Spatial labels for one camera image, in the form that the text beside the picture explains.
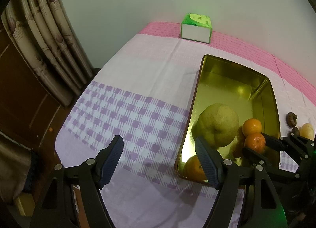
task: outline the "tangerine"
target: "tangerine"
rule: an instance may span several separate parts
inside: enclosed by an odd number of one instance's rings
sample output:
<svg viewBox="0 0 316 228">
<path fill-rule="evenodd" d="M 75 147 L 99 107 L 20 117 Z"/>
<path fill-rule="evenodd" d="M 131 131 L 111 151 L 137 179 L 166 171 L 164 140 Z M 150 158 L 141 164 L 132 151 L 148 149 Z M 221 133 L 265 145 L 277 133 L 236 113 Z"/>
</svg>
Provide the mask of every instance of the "tangerine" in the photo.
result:
<svg viewBox="0 0 316 228">
<path fill-rule="evenodd" d="M 260 133 L 252 133 L 247 136 L 244 146 L 262 154 L 265 147 L 265 138 Z"/>
<path fill-rule="evenodd" d="M 204 181 L 207 179 L 197 155 L 188 159 L 184 165 L 184 174 L 189 179 L 196 181 Z"/>
<path fill-rule="evenodd" d="M 252 133 L 261 133 L 262 132 L 262 124 L 256 118 L 250 118 L 244 122 L 242 125 L 242 133 L 244 136 L 248 136 Z"/>
</svg>

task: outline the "gold tray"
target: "gold tray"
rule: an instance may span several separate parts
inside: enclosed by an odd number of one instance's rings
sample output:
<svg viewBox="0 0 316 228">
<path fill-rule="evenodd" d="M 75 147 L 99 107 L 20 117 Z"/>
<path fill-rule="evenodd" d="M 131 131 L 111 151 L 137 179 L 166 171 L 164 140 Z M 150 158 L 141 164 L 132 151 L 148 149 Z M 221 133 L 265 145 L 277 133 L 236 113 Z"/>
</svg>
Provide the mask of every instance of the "gold tray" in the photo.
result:
<svg viewBox="0 0 316 228">
<path fill-rule="evenodd" d="M 192 125 L 203 110 L 213 103 L 223 103 L 233 108 L 239 116 L 239 126 L 249 118 L 257 118 L 262 123 L 262 132 L 276 138 L 280 137 L 279 115 L 270 80 L 251 68 L 205 55 L 197 78 L 188 122 L 174 164 L 176 174 L 183 179 L 191 180 L 185 177 L 183 169 L 187 160 L 195 155 L 194 139 L 191 135 Z M 236 143 L 235 137 L 231 144 L 219 148 L 218 151 L 224 159 L 231 159 L 237 165 L 248 166 L 246 159 L 233 157 L 232 151 Z M 279 168 L 279 152 L 266 147 L 264 155 L 272 166 Z"/>
</svg>

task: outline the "metal pin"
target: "metal pin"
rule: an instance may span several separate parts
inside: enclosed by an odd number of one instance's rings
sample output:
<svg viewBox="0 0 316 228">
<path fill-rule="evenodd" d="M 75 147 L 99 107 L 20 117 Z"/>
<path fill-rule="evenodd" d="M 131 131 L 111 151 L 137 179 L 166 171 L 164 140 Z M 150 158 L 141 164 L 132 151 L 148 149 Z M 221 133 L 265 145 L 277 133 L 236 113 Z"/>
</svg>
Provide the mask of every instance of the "metal pin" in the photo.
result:
<svg viewBox="0 0 316 228">
<path fill-rule="evenodd" d="M 229 160 L 229 159 L 225 159 L 223 162 L 224 162 L 224 164 L 227 165 L 227 166 L 229 166 L 229 165 L 232 164 L 232 161 Z"/>
<path fill-rule="evenodd" d="M 262 165 L 256 165 L 256 169 L 258 171 L 263 171 L 263 166 Z"/>
<path fill-rule="evenodd" d="M 94 160 L 94 159 L 88 159 L 88 160 L 86 161 L 86 163 L 87 163 L 88 165 L 93 165 L 93 164 L 95 163 L 95 160 Z"/>
<path fill-rule="evenodd" d="M 55 169 L 55 170 L 61 170 L 62 167 L 63 167 L 63 166 L 62 166 L 61 164 L 57 164 L 57 165 L 54 167 L 54 169 Z"/>
</svg>

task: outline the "beige curtain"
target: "beige curtain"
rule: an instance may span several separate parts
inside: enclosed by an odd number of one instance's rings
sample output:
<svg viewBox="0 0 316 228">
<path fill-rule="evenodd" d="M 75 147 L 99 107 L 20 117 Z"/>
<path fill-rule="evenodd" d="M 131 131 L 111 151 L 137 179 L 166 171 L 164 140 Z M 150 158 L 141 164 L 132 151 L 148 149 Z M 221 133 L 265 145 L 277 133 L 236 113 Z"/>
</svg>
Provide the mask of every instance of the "beige curtain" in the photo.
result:
<svg viewBox="0 0 316 228">
<path fill-rule="evenodd" d="M 31 152 L 0 136 L 0 197 L 10 203 L 23 190 Z"/>
<path fill-rule="evenodd" d="M 48 2 L 11 0 L 1 20 L 13 44 L 34 73 L 62 105 L 68 106 L 73 94 L 80 95 L 83 85 L 93 74 L 70 30 L 59 0 Z"/>
</svg>

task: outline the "pink tablecloth border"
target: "pink tablecloth border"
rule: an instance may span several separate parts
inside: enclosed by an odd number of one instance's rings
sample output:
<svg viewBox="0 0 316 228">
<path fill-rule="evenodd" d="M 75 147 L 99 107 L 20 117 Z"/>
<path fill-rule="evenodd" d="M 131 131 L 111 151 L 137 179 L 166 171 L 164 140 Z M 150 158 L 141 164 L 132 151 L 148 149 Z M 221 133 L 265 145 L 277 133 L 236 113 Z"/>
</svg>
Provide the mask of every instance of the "pink tablecloth border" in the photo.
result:
<svg viewBox="0 0 316 228">
<path fill-rule="evenodd" d="M 140 31 L 140 34 L 179 38 L 180 28 L 179 23 L 151 22 L 142 31 Z M 293 87 L 301 91 L 306 98 L 316 106 L 316 88 L 295 69 L 274 55 L 238 38 L 216 31 L 212 32 L 211 43 L 203 44 L 235 54 L 244 59 L 251 60 L 256 64 L 275 72 L 282 79 L 286 80 Z"/>
</svg>

